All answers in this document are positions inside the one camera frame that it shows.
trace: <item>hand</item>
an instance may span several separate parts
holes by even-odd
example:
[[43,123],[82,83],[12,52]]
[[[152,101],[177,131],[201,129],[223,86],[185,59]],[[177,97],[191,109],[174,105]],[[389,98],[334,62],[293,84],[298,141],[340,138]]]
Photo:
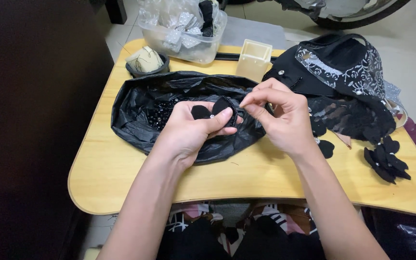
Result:
[[[223,110],[214,118],[194,120],[190,113],[194,105],[203,105],[211,111],[214,103],[203,101],[177,103],[153,145],[150,155],[169,156],[171,160],[178,160],[183,168],[187,169],[192,166],[198,151],[207,139],[237,132],[235,127],[224,128],[232,117],[231,108]],[[237,124],[241,122],[243,119],[237,117]]]
[[[264,109],[266,102],[272,103],[274,116]],[[306,97],[293,93],[280,81],[270,78],[260,83],[246,95],[240,107],[263,125],[275,146],[290,156],[302,155],[317,147]]]

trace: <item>black pot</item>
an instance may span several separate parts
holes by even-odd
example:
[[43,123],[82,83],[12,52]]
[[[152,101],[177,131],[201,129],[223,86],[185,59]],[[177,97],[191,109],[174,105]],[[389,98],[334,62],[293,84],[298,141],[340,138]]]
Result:
[[156,70],[150,72],[135,71],[131,68],[130,65],[128,65],[128,63],[126,63],[125,68],[130,72],[133,78],[140,78],[147,75],[170,72],[170,58],[168,58],[168,56],[164,53],[159,53],[158,55],[160,56],[161,61],[163,62],[163,66]]

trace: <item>chrome rim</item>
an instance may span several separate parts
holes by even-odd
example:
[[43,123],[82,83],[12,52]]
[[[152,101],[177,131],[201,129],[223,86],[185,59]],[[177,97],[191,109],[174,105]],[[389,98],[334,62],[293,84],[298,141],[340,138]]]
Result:
[[397,2],[398,0],[375,0],[370,1],[368,4],[364,6],[364,8],[358,11],[355,14],[345,16],[345,17],[335,17],[329,15],[327,18],[330,20],[338,21],[338,22],[353,22],[359,21],[370,16],[376,15],[379,12],[383,11],[384,9],[390,7],[392,4]]

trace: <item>beige organizer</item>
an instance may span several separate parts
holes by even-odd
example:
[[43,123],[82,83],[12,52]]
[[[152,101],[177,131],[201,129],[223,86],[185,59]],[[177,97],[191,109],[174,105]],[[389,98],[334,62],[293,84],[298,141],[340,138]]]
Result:
[[271,53],[272,45],[245,39],[235,75],[261,82],[270,64]]

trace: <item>wooden lap desk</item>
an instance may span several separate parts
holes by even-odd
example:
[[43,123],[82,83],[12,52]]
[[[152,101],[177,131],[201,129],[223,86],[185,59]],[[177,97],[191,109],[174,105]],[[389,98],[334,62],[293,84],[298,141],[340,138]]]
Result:
[[[142,39],[127,43],[116,62],[68,177],[73,202],[91,214],[120,211],[126,194],[146,156],[113,133],[111,109],[125,80],[125,57],[145,46]],[[219,52],[240,53],[240,47],[221,46]],[[279,56],[283,50],[274,50]],[[200,65],[171,58],[170,70],[193,70],[206,74],[235,74],[236,62],[214,61]],[[352,140],[352,149],[328,131],[321,137],[335,145],[328,159],[344,191],[354,204],[416,214],[416,146],[404,128],[392,139],[400,142],[396,154],[409,166],[412,180],[396,179],[388,184],[369,167],[363,157],[368,143]],[[275,148],[267,137],[224,162],[188,169],[179,181],[174,202],[223,198],[304,198],[292,160]]]

